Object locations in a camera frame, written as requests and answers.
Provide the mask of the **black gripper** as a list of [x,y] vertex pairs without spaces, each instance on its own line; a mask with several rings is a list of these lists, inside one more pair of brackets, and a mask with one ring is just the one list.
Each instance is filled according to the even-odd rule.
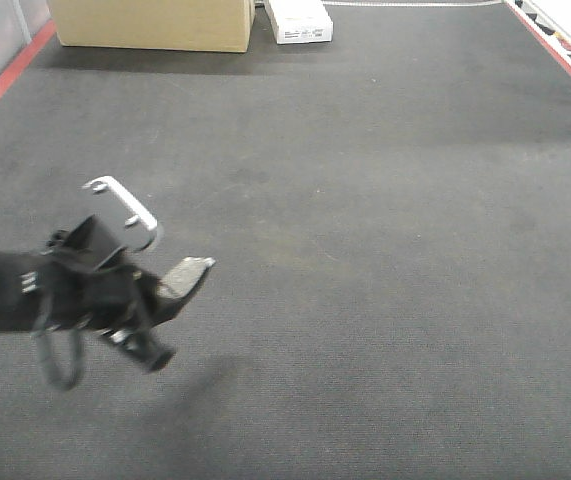
[[70,231],[56,231],[29,256],[29,331],[105,331],[99,338],[145,372],[167,366],[175,350],[150,331],[188,303],[188,288],[136,265],[129,248],[91,215]]

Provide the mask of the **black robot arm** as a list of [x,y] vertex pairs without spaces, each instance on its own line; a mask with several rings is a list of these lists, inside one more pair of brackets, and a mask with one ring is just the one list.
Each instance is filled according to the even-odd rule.
[[94,331],[145,370],[164,368],[174,351],[151,331],[189,297],[135,265],[126,250],[90,216],[56,231],[40,251],[0,251],[0,333]]

